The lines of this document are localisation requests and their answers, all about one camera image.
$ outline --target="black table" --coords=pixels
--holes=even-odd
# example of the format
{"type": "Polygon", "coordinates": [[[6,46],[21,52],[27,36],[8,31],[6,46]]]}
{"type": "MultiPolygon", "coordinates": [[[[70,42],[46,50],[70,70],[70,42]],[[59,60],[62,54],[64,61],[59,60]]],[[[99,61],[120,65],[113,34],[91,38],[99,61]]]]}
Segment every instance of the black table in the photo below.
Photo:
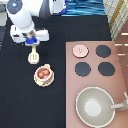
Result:
{"type": "Polygon", "coordinates": [[[11,45],[12,22],[7,20],[0,51],[0,128],[66,128],[65,43],[111,40],[107,16],[33,17],[33,21],[36,29],[45,27],[50,34],[50,40],[41,42],[37,49],[37,65],[28,63],[31,47],[11,45]],[[42,88],[33,76],[46,63],[51,65],[55,80],[42,88]]]}

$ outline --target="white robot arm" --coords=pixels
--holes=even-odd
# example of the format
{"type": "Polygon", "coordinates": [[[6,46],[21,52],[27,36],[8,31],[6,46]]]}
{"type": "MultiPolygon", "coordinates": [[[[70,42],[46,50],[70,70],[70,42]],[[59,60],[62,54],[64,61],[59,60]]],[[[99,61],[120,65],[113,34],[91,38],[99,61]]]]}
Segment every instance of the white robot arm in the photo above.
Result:
{"type": "Polygon", "coordinates": [[[32,16],[47,19],[54,13],[60,13],[66,8],[65,0],[9,0],[6,10],[14,25],[11,26],[10,35],[14,42],[21,43],[26,38],[36,40],[26,42],[32,46],[39,41],[49,40],[48,30],[35,30],[32,16]]]}

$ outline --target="stove top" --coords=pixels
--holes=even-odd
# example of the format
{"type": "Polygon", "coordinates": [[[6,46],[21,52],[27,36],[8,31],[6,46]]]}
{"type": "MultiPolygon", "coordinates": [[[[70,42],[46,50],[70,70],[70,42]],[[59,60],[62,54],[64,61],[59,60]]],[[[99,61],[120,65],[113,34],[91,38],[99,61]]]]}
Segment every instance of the stove top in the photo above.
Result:
{"type": "MultiPolygon", "coordinates": [[[[114,41],[66,43],[66,128],[90,128],[78,117],[75,103],[77,95],[91,86],[107,91],[115,103],[125,99],[126,87],[114,41]]],[[[127,128],[127,117],[128,111],[117,111],[106,128],[127,128]]]]}

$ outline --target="black circle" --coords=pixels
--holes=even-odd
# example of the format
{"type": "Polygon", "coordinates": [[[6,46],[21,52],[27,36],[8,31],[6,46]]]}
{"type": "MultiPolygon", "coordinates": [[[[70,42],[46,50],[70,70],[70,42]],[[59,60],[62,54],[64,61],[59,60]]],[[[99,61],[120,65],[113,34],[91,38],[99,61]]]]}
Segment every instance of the black circle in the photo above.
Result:
{"type": "Polygon", "coordinates": [[[98,66],[100,74],[103,76],[112,76],[115,73],[114,66],[109,62],[102,62],[98,66]]]}
{"type": "Polygon", "coordinates": [[[82,77],[87,76],[89,75],[90,71],[91,71],[91,68],[89,64],[87,64],[86,62],[79,62],[75,66],[75,72],[79,76],[82,76],[82,77]]]}
{"type": "Polygon", "coordinates": [[[99,45],[96,48],[96,54],[102,58],[106,58],[111,55],[111,49],[106,45],[99,45]]]}
{"type": "Polygon", "coordinates": [[[21,0],[10,0],[7,3],[7,9],[9,11],[9,13],[11,13],[11,14],[18,13],[22,9],[22,6],[23,6],[23,3],[21,0]]]}

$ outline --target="burner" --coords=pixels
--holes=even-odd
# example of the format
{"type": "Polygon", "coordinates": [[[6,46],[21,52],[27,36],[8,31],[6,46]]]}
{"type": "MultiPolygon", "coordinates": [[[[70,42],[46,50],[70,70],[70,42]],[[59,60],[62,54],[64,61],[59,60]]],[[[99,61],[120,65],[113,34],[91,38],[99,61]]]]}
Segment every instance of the burner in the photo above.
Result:
{"type": "Polygon", "coordinates": [[[103,76],[112,76],[115,72],[114,66],[109,62],[100,63],[98,70],[103,76]]]}
{"type": "Polygon", "coordinates": [[[102,58],[106,58],[111,55],[111,49],[106,45],[99,45],[96,48],[96,54],[102,58]]]}
{"type": "Polygon", "coordinates": [[[84,45],[76,45],[73,48],[73,54],[78,58],[86,57],[88,55],[88,52],[89,52],[88,48],[84,45]]]}
{"type": "Polygon", "coordinates": [[[79,76],[82,76],[82,77],[87,76],[89,75],[90,71],[91,71],[91,68],[89,64],[87,64],[86,62],[79,62],[75,66],[75,72],[79,76]]]}

